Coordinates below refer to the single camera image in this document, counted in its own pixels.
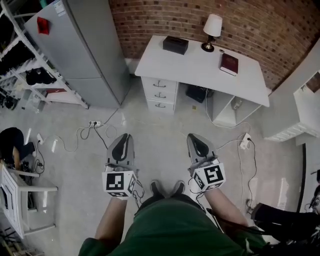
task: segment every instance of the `book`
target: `book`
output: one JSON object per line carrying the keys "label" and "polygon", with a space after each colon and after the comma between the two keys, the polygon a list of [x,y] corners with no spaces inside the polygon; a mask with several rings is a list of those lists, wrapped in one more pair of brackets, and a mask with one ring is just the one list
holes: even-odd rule
{"label": "book", "polygon": [[223,53],[221,58],[220,70],[233,76],[238,74],[239,60],[229,54]]}

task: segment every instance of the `baseboard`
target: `baseboard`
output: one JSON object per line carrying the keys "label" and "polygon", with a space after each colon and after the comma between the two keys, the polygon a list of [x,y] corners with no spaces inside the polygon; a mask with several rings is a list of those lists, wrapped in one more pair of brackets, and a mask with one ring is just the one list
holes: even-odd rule
{"label": "baseboard", "polygon": [[130,74],[135,74],[139,62],[139,58],[125,58],[125,63],[129,68]]}

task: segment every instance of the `red magnet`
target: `red magnet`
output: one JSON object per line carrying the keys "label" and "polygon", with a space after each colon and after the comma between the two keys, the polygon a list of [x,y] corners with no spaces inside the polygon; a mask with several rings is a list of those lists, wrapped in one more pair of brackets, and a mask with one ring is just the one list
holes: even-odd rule
{"label": "red magnet", "polygon": [[38,33],[49,35],[49,21],[45,18],[38,17],[36,19],[36,23],[38,24]]}

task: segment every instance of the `desk drawer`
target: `desk drawer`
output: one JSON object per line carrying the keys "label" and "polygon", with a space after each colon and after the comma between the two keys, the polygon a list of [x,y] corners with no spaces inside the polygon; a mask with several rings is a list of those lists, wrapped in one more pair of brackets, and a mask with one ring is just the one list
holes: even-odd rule
{"label": "desk drawer", "polygon": [[142,84],[144,88],[156,88],[161,90],[162,92],[168,93],[176,93],[177,82],[163,80],[163,79],[156,79],[150,77],[141,77]]}
{"label": "desk drawer", "polygon": [[144,93],[145,97],[150,100],[175,103],[176,94],[174,92],[163,91],[161,88],[152,88],[149,86],[144,88]]}
{"label": "desk drawer", "polygon": [[163,102],[163,101],[158,101],[153,99],[147,99],[146,102],[148,104],[148,108],[150,111],[157,111],[157,112],[163,112],[168,114],[174,113],[173,103],[168,103],[168,102]]}

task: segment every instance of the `lamp base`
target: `lamp base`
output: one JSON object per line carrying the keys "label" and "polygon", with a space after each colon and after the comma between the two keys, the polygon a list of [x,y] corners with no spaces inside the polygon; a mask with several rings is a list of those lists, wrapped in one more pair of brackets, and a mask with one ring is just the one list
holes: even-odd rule
{"label": "lamp base", "polygon": [[215,50],[214,46],[210,42],[204,42],[201,44],[201,49],[208,53],[212,53]]}

